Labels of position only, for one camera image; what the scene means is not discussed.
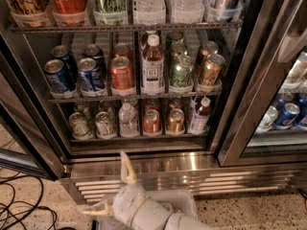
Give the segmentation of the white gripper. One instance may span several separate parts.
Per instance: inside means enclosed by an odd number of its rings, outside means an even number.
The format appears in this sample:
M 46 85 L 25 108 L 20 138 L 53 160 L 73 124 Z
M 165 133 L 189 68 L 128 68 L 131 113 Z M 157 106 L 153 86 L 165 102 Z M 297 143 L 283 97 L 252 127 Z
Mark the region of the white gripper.
M 122 150 L 121 180 L 127 185 L 114 197 L 111 206 L 98 203 L 86 206 L 81 213 L 91 216 L 112 217 L 126 224 L 133 230 L 163 230 L 171 212 L 158 202 L 152 200 L 145 189 L 137 182 L 137 176 L 128 155 Z

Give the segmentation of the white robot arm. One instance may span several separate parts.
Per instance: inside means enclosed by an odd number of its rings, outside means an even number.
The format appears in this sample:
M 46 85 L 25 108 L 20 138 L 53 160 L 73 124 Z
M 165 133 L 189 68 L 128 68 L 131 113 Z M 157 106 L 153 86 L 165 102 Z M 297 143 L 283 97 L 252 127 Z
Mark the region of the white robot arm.
M 183 213 L 167 210 L 153 200 L 144 187 L 137 182 L 136 173 L 129 157 L 122 150 L 121 180 L 125 183 L 109 202 L 101 200 L 91 206 L 84 206 L 85 215 L 114 217 L 132 230 L 213 230 L 200 220 Z

